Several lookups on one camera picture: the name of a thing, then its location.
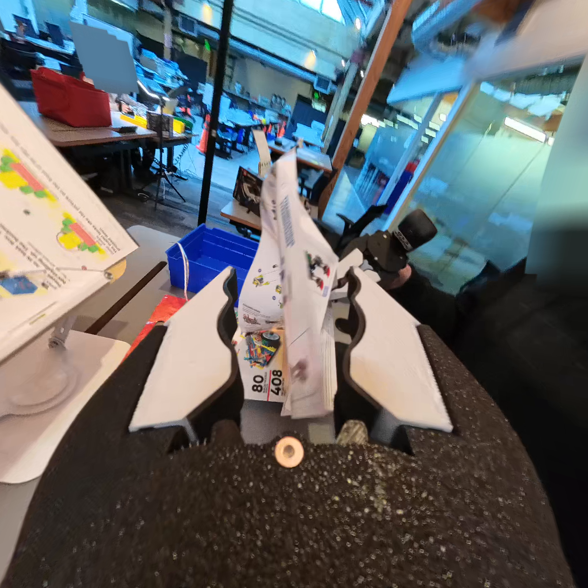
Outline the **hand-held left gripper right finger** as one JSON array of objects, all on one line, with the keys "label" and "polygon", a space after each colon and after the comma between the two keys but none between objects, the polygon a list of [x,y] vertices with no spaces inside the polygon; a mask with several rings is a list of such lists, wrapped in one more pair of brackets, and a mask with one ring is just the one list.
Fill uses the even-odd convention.
[{"label": "hand-held left gripper right finger", "polygon": [[336,434],[350,420],[373,432],[386,414],[401,426],[452,433],[420,322],[363,270],[351,268],[346,278],[351,341],[337,374]]}]

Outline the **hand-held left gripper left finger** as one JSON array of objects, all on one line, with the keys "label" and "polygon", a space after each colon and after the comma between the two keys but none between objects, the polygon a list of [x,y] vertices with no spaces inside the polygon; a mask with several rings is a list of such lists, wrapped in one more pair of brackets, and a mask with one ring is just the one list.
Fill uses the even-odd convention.
[{"label": "hand-held left gripper left finger", "polygon": [[190,443],[203,443],[218,423],[239,430],[244,388],[232,343],[237,298],[236,269],[229,266],[165,323],[129,432],[180,427]]}]

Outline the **toy instruction sheet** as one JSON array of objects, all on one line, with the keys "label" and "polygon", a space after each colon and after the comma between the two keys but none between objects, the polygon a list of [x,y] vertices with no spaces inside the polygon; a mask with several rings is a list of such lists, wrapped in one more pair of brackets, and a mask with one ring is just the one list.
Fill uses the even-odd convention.
[{"label": "toy instruction sheet", "polygon": [[233,341],[246,398],[310,419],[334,409],[329,297],[339,260],[302,203],[296,156],[292,149],[278,158],[262,183],[261,238],[240,290]]}]

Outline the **person's right hand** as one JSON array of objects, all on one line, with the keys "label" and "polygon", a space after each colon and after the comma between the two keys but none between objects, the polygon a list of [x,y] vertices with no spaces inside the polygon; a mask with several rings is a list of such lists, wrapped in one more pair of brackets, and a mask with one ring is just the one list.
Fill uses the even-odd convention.
[{"label": "person's right hand", "polygon": [[413,279],[413,275],[419,277],[418,272],[416,272],[414,268],[408,263],[398,272],[398,275],[392,280],[391,284],[387,287],[387,290],[394,291],[402,289],[405,284],[409,283]]}]

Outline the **black office chair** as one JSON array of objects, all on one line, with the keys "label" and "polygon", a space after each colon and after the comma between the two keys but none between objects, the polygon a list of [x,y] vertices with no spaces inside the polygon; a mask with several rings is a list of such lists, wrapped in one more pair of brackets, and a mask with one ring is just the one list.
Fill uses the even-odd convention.
[{"label": "black office chair", "polygon": [[351,241],[361,236],[361,233],[370,223],[385,213],[386,208],[386,204],[372,205],[357,221],[352,221],[349,217],[338,212],[337,216],[342,219],[344,228],[334,250],[335,253],[341,254]]}]

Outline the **orange toy set bag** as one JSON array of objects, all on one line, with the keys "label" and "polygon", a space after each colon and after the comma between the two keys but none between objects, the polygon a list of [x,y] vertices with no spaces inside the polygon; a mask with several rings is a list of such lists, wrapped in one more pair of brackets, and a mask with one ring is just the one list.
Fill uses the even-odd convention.
[{"label": "orange toy set bag", "polygon": [[145,323],[142,330],[136,336],[135,340],[131,344],[129,350],[124,356],[122,362],[124,363],[127,357],[136,349],[136,347],[142,342],[152,329],[158,324],[165,324],[176,312],[184,307],[188,302],[187,298],[180,298],[175,295],[165,295],[161,301],[156,305],[148,321]]}]

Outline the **blue plastic bin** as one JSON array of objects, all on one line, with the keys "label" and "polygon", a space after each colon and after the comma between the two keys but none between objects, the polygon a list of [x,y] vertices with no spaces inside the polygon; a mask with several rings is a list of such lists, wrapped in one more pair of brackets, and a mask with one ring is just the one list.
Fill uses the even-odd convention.
[{"label": "blue plastic bin", "polygon": [[185,289],[187,264],[187,291],[196,294],[231,266],[240,294],[258,246],[257,241],[202,224],[166,251],[171,285]]}]

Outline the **person's black clothing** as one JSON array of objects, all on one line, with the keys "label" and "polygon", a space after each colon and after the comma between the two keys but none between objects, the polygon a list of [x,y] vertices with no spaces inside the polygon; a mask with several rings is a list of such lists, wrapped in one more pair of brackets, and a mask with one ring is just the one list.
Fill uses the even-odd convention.
[{"label": "person's black clothing", "polygon": [[564,553],[587,587],[587,297],[539,289],[525,259],[455,296],[415,268],[395,294],[496,401],[534,463]]}]

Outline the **black product box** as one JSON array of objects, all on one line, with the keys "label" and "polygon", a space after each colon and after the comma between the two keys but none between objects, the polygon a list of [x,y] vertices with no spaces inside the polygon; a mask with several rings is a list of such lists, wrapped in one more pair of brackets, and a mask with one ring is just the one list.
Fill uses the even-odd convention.
[{"label": "black product box", "polygon": [[243,166],[239,166],[233,189],[233,199],[243,206],[248,213],[261,216],[261,191],[263,178]]}]

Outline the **printed instruction page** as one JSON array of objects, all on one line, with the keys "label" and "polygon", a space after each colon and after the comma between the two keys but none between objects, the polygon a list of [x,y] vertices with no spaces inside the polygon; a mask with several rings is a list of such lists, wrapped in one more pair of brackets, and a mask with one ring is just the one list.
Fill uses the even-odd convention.
[{"label": "printed instruction page", "polygon": [[137,248],[1,87],[1,360],[106,286]]}]

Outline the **black metal pole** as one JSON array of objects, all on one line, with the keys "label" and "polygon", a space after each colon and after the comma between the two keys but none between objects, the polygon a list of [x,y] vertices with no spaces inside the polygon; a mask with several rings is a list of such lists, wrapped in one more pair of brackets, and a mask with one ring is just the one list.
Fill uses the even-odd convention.
[{"label": "black metal pole", "polygon": [[224,1],[222,7],[222,20],[220,26],[219,39],[217,44],[217,65],[213,83],[212,104],[208,125],[208,141],[205,151],[205,163],[203,168],[203,179],[201,187],[201,196],[198,207],[197,226],[206,223],[208,218],[210,188],[212,184],[212,172],[216,151],[217,128],[219,123],[219,111],[221,98],[223,94],[224,72],[226,68],[226,58],[229,50],[229,40],[231,37],[231,20],[234,1]]}]

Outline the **black tripod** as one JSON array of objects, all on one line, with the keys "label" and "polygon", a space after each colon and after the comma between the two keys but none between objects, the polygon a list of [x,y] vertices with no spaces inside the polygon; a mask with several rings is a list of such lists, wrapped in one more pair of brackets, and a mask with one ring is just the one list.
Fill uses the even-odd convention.
[{"label": "black tripod", "polygon": [[174,186],[173,181],[170,180],[168,176],[168,167],[164,162],[164,148],[165,148],[165,140],[173,138],[173,117],[169,114],[164,113],[163,106],[160,107],[160,111],[156,112],[147,112],[148,115],[148,122],[151,121],[154,126],[153,130],[156,132],[157,136],[157,149],[159,152],[156,167],[156,191],[155,195],[149,196],[146,193],[143,195],[146,197],[147,200],[153,202],[153,209],[157,210],[158,205],[163,205],[165,202],[165,190],[166,187],[170,187],[172,191],[180,198],[180,201],[183,203],[187,203],[187,200],[183,197],[180,191]]}]

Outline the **red storage bin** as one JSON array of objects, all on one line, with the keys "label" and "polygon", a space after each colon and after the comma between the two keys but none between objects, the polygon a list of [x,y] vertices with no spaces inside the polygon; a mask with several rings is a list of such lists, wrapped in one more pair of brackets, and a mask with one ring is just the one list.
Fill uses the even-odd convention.
[{"label": "red storage bin", "polygon": [[112,125],[107,92],[45,67],[30,73],[41,115],[74,128],[107,128]]}]

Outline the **wooden support post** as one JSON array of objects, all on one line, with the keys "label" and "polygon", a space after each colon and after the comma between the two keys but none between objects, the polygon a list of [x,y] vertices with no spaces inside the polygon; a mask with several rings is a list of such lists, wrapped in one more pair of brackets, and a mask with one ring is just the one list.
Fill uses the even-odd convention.
[{"label": "wooden support post", "polygon": [[398,38],[401,26],[405,20],[412,1],[393,1],[380,29],[375,47],[371,53],[364,78],[359,85],[355,100],[349,112],[348,120],[342,131],[334,158],[330,182],[320,195],[318,203],[318,219],[322,219],[331,195],[337,183],[340,172],[345,164],[352,143],[355,140],[361,118],[366,113],[378,81],[382,76],[386,62]]}]

